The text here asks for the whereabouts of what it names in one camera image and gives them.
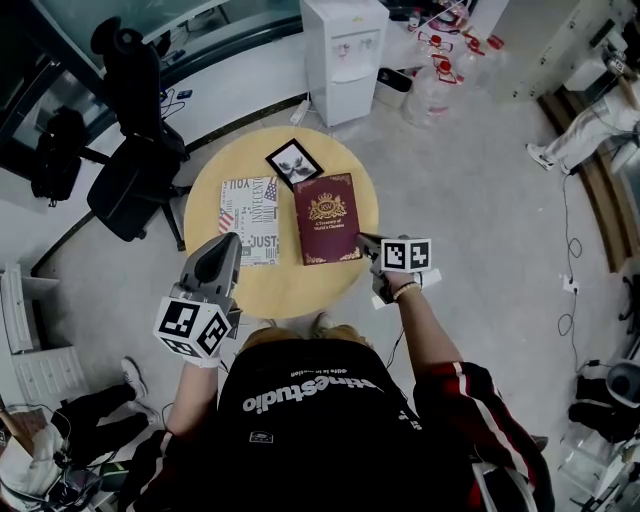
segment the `black office chair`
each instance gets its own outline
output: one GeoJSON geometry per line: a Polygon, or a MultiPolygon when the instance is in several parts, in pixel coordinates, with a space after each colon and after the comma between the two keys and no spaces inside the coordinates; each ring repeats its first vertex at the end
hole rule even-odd
{"type": "Polygon", "coordinates": [[[102,23],[91,38],[92,50],[104,56],[104,78],[113,109],[126,140],[120,145],[89,191],[95,215],[126,242],[144,238],[145,226],[162,208],[178,250],[185,249],[170,201],[191,187],[172,180],[189,155],[180,135],[160,115],[160,60],[142,35],[120,29],[120,19],[102,23]]]}

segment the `picture frame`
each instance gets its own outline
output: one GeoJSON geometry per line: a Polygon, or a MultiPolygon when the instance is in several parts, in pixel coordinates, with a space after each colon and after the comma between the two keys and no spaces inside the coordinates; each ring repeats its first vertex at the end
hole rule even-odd
{"type": "Polygon", "coordinates": [[[324,169],[295,138],[276,149],[266,160],[291,191],[294,184],[324,173],[324,169]]]}

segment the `desk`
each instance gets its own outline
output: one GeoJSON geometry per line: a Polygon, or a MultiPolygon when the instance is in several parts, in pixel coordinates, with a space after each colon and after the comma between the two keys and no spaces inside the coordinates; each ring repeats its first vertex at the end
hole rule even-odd
{"type": "MultiPolygon", "coordinates": [[[[282,126],[249,133],[225,146],[196,180],[184,221],[187,252],[219,234],[220,190],[223,181],[274,175],[265,157],[296,138],[320,164],[326,175],[351,173],[360,230],[377,233],[378,201],[369,175],[360,161],[340,142],[308,128],[282,126]]],[[[242,267],[234,292],[238,305],[258,318],[292,318],[327,308],[368,268],[368,260],[305,267],[293,193],[278,180],[280,264],[242,267]]]]}

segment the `black backpack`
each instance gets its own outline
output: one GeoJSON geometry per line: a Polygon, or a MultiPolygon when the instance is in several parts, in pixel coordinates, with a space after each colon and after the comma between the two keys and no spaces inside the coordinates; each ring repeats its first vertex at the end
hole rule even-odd
{"type": "Polygon", "coordinates": [[[51,207],[69,199],[80,171],[78,152],[88,140],[82,115],[61,107],[38,139],[36,170],[31,179],[34,196],[49,198],[51,207]]]}

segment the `patterned book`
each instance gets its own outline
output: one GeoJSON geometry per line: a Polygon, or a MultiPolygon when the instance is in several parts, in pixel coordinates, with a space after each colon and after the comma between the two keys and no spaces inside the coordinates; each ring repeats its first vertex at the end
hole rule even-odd
{"type": "Polygon", "coordinates": [[[218,230],[240,235],[243,267],[278,264],[277,180],[269,176],[222,183],[218,230]]]}
{"type": "Polygon", "coordinates": [[[362,258],[351,174],[335,174],[293,186],[300,249],[305,265],[362,258]]]}

